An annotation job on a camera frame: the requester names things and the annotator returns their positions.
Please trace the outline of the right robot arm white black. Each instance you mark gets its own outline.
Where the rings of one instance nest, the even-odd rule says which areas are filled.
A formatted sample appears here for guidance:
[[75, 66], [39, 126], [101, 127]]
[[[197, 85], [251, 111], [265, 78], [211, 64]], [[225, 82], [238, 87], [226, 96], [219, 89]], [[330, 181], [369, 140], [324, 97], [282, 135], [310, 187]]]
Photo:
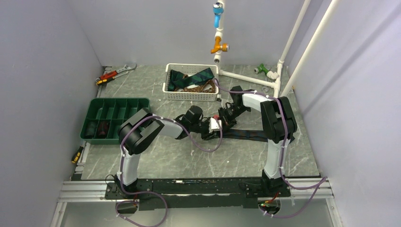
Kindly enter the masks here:
[[264, 136], [268, 143], [267, 161], [262, 171], [261, 192], [274, 195], [280, 188], [286, 188], [283, 163], [291, 137], [297, 131], [297, 123], [288, 98], [274, 98], [256, 90], [244, 91], [235, 86], [229, 93], [230, 104], [220, 107], [219, 118], [223, 132], [236, 124], [236, 117], [252, 109], [260, 112]]

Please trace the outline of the navy brown striped tie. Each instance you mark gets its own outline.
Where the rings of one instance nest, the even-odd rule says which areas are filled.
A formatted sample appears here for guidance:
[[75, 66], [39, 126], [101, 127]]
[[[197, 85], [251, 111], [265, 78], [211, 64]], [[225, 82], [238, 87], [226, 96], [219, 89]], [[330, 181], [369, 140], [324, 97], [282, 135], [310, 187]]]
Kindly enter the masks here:
[[268, 142], [268, 137], [262, 130], [228, 129], [223, 131], [222, 138]]

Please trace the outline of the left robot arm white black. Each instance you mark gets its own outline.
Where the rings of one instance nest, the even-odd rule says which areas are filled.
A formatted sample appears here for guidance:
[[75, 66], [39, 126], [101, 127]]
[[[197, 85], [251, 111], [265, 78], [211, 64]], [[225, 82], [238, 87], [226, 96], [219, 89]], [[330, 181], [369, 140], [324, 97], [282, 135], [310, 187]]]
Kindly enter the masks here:
[[155, 115], [148, 108], [139, 110], [118, 130], [121, 160], [115, 176], [117, 192], [125, 199], [135, 194], [141, 153], [158, 136], [181, 140], [194, 132], [206, 138], [221, 138], [224, 125], [218, 116], [204, 118], [203, 110], [198, 106], [191, 106], [185, 114], [174, 119]]

